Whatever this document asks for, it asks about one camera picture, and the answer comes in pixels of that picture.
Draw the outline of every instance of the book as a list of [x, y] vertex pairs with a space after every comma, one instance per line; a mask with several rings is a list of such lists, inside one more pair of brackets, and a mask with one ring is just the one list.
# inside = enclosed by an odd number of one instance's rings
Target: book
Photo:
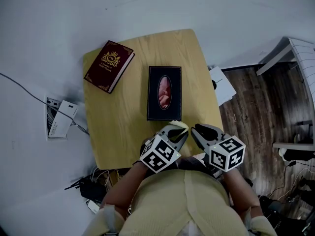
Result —
[[147, 120], [182, 119], [182, 74], [179, 66], [150, 66]]
[[111, 93], [134, 57], [133, 49], [108, 41], [97, 55], [84, 79]]

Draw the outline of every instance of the cable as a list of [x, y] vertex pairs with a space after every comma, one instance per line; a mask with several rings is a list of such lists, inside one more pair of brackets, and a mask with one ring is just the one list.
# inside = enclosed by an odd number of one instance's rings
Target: cable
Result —
[[295, 180], [294, 180], [294, 182], [293, 182], [292, 188], [291, 188], [287, 193], [285, 193], [284, 195], [282, 195], [281, 197], [279, 197], [277, 200], [279, 200], [280, 198], [284, 197], [286, 194], [288, 194], [288, 193], [294, 188], [294, 184], [295, 184], [297, 178], [299, 177], [299, 175], [302, 173], [303, 170], [308, 170], [309, 172], [315, 174], [315, 172], [310, 171], [308, 168], [302, 169], [302, 170], [300, 171], [300, 173], [297, 175], [297, 177], [295, 178]]
[[98, 167], [96, 167], [96, 169], [93, 171], [93, 175], [92, 175], [92, 178], [91, 178], [91, 180], [93, 181], [93, 178], [94, 178], [94, 173], [95, 173], [95, 171], [98, 169]]
[[94, 169], [96, 170], [96, 169], [97, 169], [97, 166], [95, 166], [95, 167], [93, 167], [93, 168], [91, 169], [91, 172], [90, 172], [90, 179], [91, 179], [91, 181], [92, 181], [92, 176], [91, 176], [91, 175], [92, 175], [92, 171], [93, 171]]
[[54, 118], [56, 116], [57, 110], [52, 108], [47, 108], [47, 121], [48, 121], [48, 131], [50, 131], [51, 126], [53, 125]]
[[107, 177], [107, 181], [105, 183], [105, 186], [107, 185], [107, 182], [109, 180], [109, 170], [103, 171], [101, 174], [98, 175], [98, 177], [96, 178], [95, 182], [97, 181], [97, 179], [99, 178], [100, 175], [103, 175], [105, 172], [108, 172], [108, 177]]
[[305, 163], [298, 163], [298, 164], [303, 164], [303, 165], [306, 165], [306, 166], [314, 167], [314, 168], [315, 168], [315, 166], [313, 166], [313, 165], [308, 165], [308, 164], [305, 164]]
[[279, 188], [277, 188], [277, 189], [275, 189], [275, 190], [269, 195], [268, 199], [272, 196], [272, 194], [274, 194], [274, 192], [275, 192], [276, 190], [285, 188], [285, 174], [286, 174], [286, 169], [287, 169], [287, 167], [289, 167], [289, 166], [290, 166], [290, 164], [287, 165], [287, 166], [285, 167], [285, 170], [284, 170], [283, 186], [282, 186], [282, 187], [279, 187]]
[[15, 80], [11, 79], [10, 77], [4, 75], [3, 73], [0, 73], [0, 75], [4, 76], [5, 78], [9, 79], [10, 81], [14, 82], [15, 84], [17, 84], [18, 86], [20, 86], [25, 92], [27, 92], [31, 97], [35, 98], [36, 100], [40, 101], [41, 103], [44, 103], [46, 106], [48, 106], [49, 108], [52, 108], [54, 110], [56, 110], [57, 112], [59, 112], [60, 114], [67, 116], [69, 119], [71, 119], [74, 123], [74, 125], [76, 125], [82, 132], [86, 133], [87, 135], [90, 135], [88, 133], [87, 130], [85, 130], [83, 127], [81, 127], [80, 125], [76, 124], [75, 121], [73, 120], [73, 118], [71, 118], [70, 116], [64, 114], [63, 112], [59, 111], [58, 109], [55, 109], [53, 107], [51, 107], [50, 105], [48, 105], [46, 102], [43, 102], [42, 100], [38, 99], [36, 96], [32, 95], [29, 91], [26, 90], [25, 87], [23, 87], [20, 83], [16, 82]]

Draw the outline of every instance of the gold border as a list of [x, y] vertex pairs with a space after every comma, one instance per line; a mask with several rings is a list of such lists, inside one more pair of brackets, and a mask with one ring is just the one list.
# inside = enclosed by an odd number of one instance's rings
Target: gold border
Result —
[[93, 81], [92, 81], [91, 78], [89, 77], [89, 74], [88, 74], [88, 73], [86, 74], [85, 78], [86, 78], [89, 82], [92, 82], [92, 83], [93, 83]]
[[132, 53], [132, 49], [129, 49], [128, 47], [125, 47], [125, 46], [124, 46], [124, 49], [128, 52], [128, 55]]
[[103, 90], [105, 90], [105, 91], [107, 91], [108, 90], [108, 88], [109, 88], [109, 86], [98, 86], [100, 89], [103, 89]]
[[108, 42], [107, 42], [107, 45], [118, 45], [118, 44], [115, 43], [115, 42], [112, 42], [112, 41], [108, 41]]

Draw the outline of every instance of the red book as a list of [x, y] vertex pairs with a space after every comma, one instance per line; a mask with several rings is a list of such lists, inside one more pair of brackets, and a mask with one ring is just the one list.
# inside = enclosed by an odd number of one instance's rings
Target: red book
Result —
[[103, 91], [111, 93], [133, 57], [133, 49], [108, 41], [84, 79]]

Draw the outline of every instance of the wooden floor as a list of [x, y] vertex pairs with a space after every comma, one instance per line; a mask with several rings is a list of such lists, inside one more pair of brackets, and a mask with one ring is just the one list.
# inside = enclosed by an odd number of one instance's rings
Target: wooden floor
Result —
[[[277, 64], [261, 76], [254, 68], [238, 69], [224, 73], [237, 94], [232, 100], [220, 106], [224, 131], [236, 135], [247, 146], [243, 175], [254, 183], [258, 195], [269, 196], [283, 185], [284, 163], [274, 142], [293, 142], [294, 135], [307, 136], [308, 126], [298, 122], [311, 120], [305, 86], [298, 68]], [[307, 162], [315, 165], [315, 160]], [[285, 188], [277, 190], [272, 199], [277, 199], [293, 185], [299, 172], [306, 166], [295, 165], [286, 171]], [[314, 179], [315, 174], [303, 170], [299, 176]], [[285, 196], [280, 199], [285, 203]], [[283, 204], [282, 213], [291, 217], [305, 217], [299, 207], [311, 209], [303, 201]]]

